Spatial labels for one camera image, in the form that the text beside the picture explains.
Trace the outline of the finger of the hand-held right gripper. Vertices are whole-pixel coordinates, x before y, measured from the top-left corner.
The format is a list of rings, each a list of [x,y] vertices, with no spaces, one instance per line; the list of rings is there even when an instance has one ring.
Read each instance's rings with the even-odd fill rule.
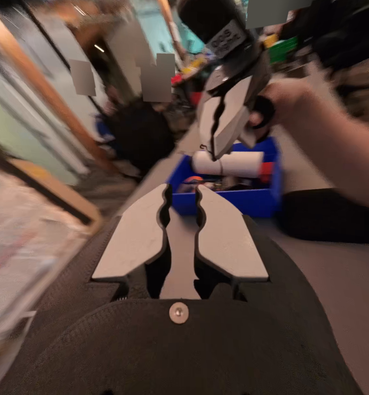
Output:
[[[217,120],[217,129],[213,132],[213,160],[219,160],[226,154],[247,122],[249,111],[244,102],[252,81],[252,76],[237,82],[223,99],[223,112]]]
[[[225,95],[211,97],[203,105],[199,121],[200,147],[211,158],[221,158],[226,150],[226,126],[221,118],[225,107]]]

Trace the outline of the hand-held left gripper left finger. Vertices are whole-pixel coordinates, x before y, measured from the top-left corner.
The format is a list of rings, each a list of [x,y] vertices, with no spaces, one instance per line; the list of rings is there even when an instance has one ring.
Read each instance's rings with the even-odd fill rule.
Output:
[[[121,283],[128,297],[159,299],[172,267],[167,235],[172,186],[160,184],[119,218],[92,281]]]

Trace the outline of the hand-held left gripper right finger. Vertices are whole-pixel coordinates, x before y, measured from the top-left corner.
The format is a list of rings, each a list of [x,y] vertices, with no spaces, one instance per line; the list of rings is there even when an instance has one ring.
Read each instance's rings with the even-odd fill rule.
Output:
[[[267,269],[239,209],[200,185],[196,188],[196,210],[194,288],[201,299],[209,299],[219,284],[228,285],[236,297],[242,283],[269,281]]]

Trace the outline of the blue plastic bin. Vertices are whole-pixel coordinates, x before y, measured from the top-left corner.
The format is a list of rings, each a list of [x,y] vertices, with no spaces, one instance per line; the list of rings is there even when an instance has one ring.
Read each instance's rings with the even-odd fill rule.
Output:
[[[273,163],[269,188],[253,190],[237,190],[218,192],[243,214],[252,218],[271,218],[280,209],[283,192],[283,170],[281,166],[281,153],[274,137],[257,144],[250,150],[241,143],[235,143],[233,152],[264,152],[264,162]],[[179,193],[179,185],[191,176],[198,176],[192,170],[191,157],[182,155],[176,167],[166,179],[172,186],[172,207],[181,216],[195,216],[197,213],[195,193]]]

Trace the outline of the white bottle with black lid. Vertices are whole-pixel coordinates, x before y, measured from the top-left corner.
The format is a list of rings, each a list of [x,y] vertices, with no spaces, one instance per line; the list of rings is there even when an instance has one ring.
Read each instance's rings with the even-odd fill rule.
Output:
[[[214,176],[232,176],[248,179],[259,178],[264,160],[264,152],[236,151],[212,161],[206,151],[197,151],[192,156],[195,173]]]

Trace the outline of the person's right forearm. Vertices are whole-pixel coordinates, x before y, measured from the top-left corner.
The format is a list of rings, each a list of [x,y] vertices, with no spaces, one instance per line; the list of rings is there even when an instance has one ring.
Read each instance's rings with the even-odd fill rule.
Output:
[[[369,207],[369,125],[320,98],[301,126],[286,131],[348,198]]]

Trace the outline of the person's right hand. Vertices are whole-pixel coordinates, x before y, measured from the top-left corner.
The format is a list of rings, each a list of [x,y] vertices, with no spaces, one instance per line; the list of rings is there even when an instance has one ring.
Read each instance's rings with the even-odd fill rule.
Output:
[[[320,97],[315,90],[308,82],[300,79],[276,79],[258,95],[270,101],[275,112],[272,119],[261,127],[264,116],[254,109],[249,116],[249,122],[256,130],[274,125],[282,125],[287,130],[301,126],[320,103]]]

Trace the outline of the red plastic piece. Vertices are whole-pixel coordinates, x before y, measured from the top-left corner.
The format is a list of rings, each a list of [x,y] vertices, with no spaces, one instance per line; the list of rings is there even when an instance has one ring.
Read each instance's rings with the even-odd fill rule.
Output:
[[[270,184],[274,173],[274,162],[263,162],[260,167],[259,179],[263,184]]]

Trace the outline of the green plastic box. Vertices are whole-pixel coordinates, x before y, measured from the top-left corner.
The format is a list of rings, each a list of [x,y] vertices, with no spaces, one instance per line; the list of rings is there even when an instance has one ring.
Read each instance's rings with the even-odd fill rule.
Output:
[[[298,37],[280,40],[274,43],[267,51],[269,52],[270,64],[286,62],[288,56],[293,54],[298,46]]]

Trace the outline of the black table strip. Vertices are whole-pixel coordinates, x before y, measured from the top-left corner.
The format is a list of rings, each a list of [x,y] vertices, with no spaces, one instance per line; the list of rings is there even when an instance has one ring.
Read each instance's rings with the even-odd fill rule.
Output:
[[[369,208],[330,188],[283,195],[276,223],[283,233],[296,239],[369,244]]]

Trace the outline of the wooden beam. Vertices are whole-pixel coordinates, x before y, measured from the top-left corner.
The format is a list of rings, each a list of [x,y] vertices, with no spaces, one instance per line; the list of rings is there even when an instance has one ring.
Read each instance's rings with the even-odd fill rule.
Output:
[[[93,157],[95,163],[110,174],[119,174],[118,168],[108,160],[103,151],[89,135],[86,128],[73,114],[66,102],[46,80],[39,68],[23,52],[18,42],[0,20],[0,53],[2,53],[21,76],[31,85],[50,110],[69,128],[72,135]]]

